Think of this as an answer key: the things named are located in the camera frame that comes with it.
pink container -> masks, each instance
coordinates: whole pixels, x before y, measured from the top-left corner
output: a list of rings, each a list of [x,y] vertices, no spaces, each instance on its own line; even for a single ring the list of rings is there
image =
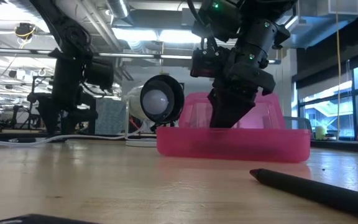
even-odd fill
[[[256,106],[231,129],[208,128],[207,93],[186,97],[179,128],[157,130],[164,156],[249,161],[302,162],[310,156],[310,132],[285,129],[277,95],[257,95]]]

transparent plastic bin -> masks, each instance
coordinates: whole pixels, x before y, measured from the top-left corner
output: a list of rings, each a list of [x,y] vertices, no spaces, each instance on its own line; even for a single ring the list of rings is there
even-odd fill
[[[207,93],[186,97],[179,128],[157,129],[164,156],[247,161],[303,162],[310,156],[310,131],[285,129],[277,95],[257,95],[233,128],[208,128],[212,113]]]

table surface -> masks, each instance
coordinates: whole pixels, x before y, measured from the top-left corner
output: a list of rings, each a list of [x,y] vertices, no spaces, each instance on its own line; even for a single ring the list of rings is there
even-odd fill
[[[271,189],[267,168],[358,190],[358,154],[312,149],[302,164],[160,156],[123,142],[0,147],[0,219],[41,213],[98,223],[358,223]]]

black marker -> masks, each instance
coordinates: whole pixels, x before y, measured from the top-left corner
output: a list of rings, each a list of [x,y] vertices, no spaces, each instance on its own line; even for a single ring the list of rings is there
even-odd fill
[[[267,169],[251,170],[249,173],[261,184],[358,215],[358,192],[356,191]]]

yellow object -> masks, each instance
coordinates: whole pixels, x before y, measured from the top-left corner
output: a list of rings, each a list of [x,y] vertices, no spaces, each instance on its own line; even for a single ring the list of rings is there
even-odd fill
[[[316,139],[324,140],[324,137],[327,134],[327,127],[324,126],[316,126]]]

